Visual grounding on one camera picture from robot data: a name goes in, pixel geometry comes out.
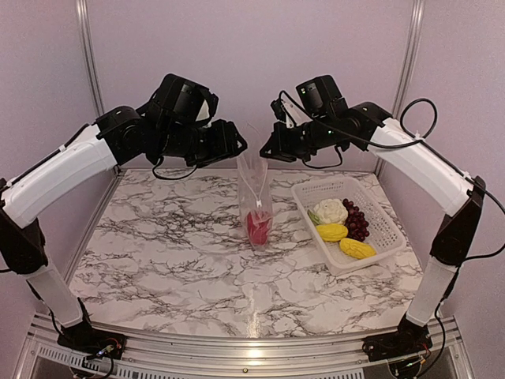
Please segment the clear zip top bag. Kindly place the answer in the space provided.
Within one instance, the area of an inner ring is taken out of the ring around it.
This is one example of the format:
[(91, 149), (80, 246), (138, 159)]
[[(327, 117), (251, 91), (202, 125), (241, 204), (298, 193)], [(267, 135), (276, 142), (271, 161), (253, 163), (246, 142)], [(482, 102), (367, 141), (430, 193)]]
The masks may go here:
[[(268, 162), (260, 156), (260, 148), (262, 147), (260, 133), (250, 123), (247, 123), (246, 131), (249, 133), (248, 148), (237, 158), (238, 205), (239, 220), (249, 240), (245, 225), (247, 214), (251, 211), (270, 212), (272, 214), (272, 229), (273, 204), (268, 178)], [(254, 250), (265, 251), (268, 241), (264, 246), (255, 246), (250, 241), (249, 244)]]

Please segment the red toy bell pepper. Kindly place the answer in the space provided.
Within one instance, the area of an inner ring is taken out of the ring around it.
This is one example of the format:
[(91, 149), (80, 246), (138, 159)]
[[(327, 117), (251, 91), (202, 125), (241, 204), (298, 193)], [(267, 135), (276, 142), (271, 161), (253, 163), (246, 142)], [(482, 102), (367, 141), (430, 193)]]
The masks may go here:
[(251, 211), (245, 218), (249, 241), (255, 246), (267, 244), (272, 225), (272, 214), (266, 211)]

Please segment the white toy cauliflower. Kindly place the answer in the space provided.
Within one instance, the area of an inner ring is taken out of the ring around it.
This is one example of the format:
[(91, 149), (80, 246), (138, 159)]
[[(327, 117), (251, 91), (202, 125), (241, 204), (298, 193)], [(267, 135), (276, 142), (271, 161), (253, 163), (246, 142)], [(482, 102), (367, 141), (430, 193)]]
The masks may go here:
[(349, 213), (338, 198), (320, 201), (313, 208), (314, 213), (322, 224), (344, 224)]

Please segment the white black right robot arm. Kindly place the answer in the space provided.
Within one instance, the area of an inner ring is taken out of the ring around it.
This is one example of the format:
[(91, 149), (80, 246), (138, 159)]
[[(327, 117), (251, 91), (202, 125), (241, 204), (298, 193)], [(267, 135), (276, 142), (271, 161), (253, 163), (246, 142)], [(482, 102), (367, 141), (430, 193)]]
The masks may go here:
[(275, 123), (260, 149), (264, 158), (287, 163), (311, 159), (319, 150), (344, 152), (351, 145), (384, 161), (439, 208), (429, 255), (416, 294), (392, 332), (367, 336), (362, 350), (371, 362), (413, 355), (432, 347), (428, 322), (438, 319), (451, 295), (480, 225), (485, 181), (471, 177), (432, 148), (425, 135), (407, 130), (374, 102), (350, 106), (334, 78), (323, 75), (279, 92), (271, 102)]

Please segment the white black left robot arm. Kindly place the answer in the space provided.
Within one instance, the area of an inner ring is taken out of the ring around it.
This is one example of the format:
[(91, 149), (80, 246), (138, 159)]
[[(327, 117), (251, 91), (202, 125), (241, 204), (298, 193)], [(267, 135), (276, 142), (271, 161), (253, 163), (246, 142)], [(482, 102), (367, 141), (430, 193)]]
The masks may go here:
[(100, 115), (22, 174), (2, 180), (2, 258), (48, 308), (61, 345), (103, 355), (120, 351), (125, 338), (93, 327), (49, 252), (43, 223), (62, 222), (72, 233), (91, 213), (77, 202), (81, 186), (138, 156), (154, 168), (179, 158), (192, 171), (239, 156), (246, 141), (233, 122), (216, 118), (218, 103), (202, 84), (167, 74), (144, 105)]

